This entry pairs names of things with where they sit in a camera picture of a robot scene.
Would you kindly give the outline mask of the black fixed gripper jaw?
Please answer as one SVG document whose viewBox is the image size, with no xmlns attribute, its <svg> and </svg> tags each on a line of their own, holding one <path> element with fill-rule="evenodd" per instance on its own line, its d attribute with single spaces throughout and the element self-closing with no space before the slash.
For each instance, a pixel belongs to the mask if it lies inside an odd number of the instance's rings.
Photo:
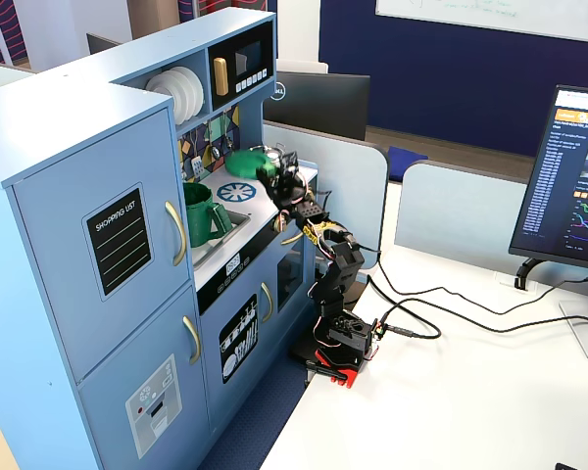
<svg viewBox="0 0 588 470">
<path fill-rule="evenodd" d="M 263 164 L 256 169 L 256 177 L 267 192 L 277 187 L 277 168 L 273 164 Z"/>
</svg>

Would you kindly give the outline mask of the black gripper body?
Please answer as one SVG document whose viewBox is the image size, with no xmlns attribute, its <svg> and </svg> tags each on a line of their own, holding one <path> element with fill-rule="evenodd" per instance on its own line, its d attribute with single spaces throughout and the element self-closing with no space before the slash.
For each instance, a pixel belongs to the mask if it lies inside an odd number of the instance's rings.
<svg viewBox="0 0 588 470">
<path fill-rule="evenodd" d="M 289 212 L 299 203 L 311 199 L 312 186 L 310 178 L 302 170 L 281 173 L 278 176 L 277 184 L 287 184 L 289 186 Z"/>
</svg>

